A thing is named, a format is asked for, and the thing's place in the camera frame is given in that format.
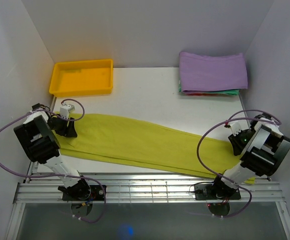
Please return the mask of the yellow-green trousers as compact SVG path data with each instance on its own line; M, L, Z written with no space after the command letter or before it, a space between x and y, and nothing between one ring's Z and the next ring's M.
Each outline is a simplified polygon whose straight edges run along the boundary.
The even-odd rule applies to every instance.
M203 178L240 161L228 141L143 120L86 114L74 127L76 138L56 136L62 155Z

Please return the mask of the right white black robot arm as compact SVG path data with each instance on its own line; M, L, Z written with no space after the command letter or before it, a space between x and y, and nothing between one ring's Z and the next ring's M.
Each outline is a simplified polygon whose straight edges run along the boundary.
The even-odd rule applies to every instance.
M256 176L272 176L290 150L290 138L279 130L278 121L268 113L262 113L243 130L238 121L225 125L231 129L228 137L233 154L240 160L233 168L217 176L210 187L217 199L231 198L238 185Z

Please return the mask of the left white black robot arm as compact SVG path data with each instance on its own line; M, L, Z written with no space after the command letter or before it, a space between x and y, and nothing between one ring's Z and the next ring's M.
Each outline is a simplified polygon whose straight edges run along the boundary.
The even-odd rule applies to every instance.
M75 119L70 117L74 110L74 105L62 103L59 113L54 114L49 107L37 103L23 124L13 130L29 160L49 168L59 177L63 185L58 190L75 200L84 201L91 197L91 187L80 178L79 171L62 158L56 138L56 135L70 139L78 136Z

